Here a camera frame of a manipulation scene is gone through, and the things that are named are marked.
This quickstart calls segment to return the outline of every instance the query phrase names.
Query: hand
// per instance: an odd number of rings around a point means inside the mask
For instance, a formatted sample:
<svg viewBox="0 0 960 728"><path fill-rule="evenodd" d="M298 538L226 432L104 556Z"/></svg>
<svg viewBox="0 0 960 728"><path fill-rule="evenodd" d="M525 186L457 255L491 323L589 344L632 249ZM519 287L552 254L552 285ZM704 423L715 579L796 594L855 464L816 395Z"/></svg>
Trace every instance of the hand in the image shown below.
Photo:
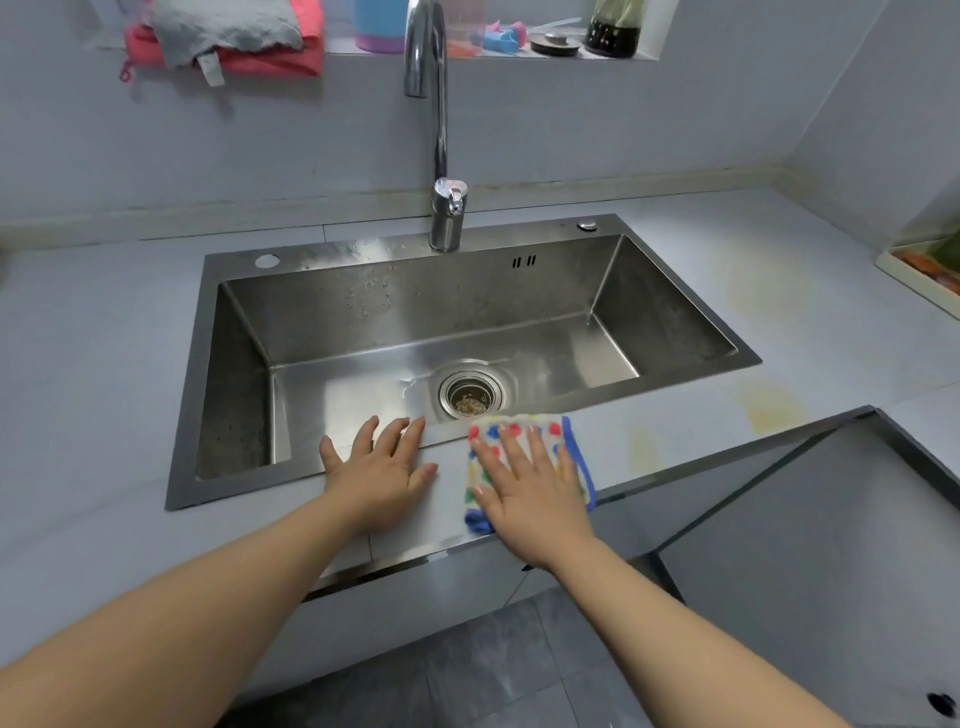
<svg viewBox="0 0 960 728"><path fill-rule="evenodd" d="M493 489L473 488L473 497L517 558L553 571L571 548L593 539L577 467L560 444L557 455L562 476L557 477L536 427L527 430L533 462L508 427L502 425L499 435L513 472L486 443L471 440L477 460L493 483Z"/></svg>
<svg viewBox="0 0 960 728"><path fill-rule="evenodd" d="M346 463L330 438L324 436L320 441L320 457L326 468L324 496L342 505L357 535L385 531L399 523L437 474L436 463L413 470L426 426L423 417L412 424L409 418L394 420L374 445L373 433L379 423L375 415L363 423ZM407 425L410 427L401 439L400 433Z"/></svg>

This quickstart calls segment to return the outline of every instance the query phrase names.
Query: black knob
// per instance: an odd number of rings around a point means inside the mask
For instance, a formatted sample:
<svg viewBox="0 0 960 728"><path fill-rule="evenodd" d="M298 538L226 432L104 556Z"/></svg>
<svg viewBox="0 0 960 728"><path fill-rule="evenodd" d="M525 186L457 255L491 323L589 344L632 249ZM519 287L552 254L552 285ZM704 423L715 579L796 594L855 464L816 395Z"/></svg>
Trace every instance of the black knob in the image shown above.
<svg viewBox="0 0 960 728"><path fill-rule="evenodd" d="M945 692L928 692L926 700L941 716L957 717L957 701Z"/></svg>

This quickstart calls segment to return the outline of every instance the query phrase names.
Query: forearm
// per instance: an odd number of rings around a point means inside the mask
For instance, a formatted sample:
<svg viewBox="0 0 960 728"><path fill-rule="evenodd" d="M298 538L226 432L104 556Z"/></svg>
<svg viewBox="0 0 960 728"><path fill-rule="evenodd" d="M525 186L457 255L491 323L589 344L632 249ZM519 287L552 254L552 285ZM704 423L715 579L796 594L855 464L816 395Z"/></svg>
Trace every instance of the forearm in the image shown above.
<svg viewBox="0 0 960 728"><path fill-rule="evenodd" d="M602 542L565 553L554 572L659 728L847 726Z"/></svg>
<svg viewBox="0 0 960 728"><path fill-rule="evenodd" d="M0 671L0 714L25 728L213 725L352 533L323 496L163 573Z"/></svg>

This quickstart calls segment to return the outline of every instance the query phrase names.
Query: food debris in drain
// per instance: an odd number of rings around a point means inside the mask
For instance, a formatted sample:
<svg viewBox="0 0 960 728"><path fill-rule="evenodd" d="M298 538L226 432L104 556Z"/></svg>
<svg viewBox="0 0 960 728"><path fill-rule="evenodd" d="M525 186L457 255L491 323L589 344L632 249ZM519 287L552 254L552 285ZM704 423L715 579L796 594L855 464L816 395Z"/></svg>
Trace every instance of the food debris in drain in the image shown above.
<svg viewBox="0 0 960 728"><path fill-rule="evenodd" d="M470 395L460 397L453 405L453 408L460 414L468 416L482 415L488 409L486 404Z"/></svg>

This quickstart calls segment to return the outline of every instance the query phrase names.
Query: person's left hand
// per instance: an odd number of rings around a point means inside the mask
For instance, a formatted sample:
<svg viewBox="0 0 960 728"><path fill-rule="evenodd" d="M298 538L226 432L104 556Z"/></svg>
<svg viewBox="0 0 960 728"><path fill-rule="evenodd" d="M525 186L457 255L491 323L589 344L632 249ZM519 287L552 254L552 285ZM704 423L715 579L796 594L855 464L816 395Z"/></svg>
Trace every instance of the person's left hand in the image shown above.
<svg viewBox="0 0 960 728"><path fill-rule="evenodd" d="M320 457L326 468L325 496L342 505L358 535L395 526L420 500L437 474L436 463L413 470L426 426L423 417L412 423L409 418L394 420L374 445L373 433L379 423L375 415L363 423L346 463L329 437L320 441ZM407 425L401 439L400 433Z"/></svg>

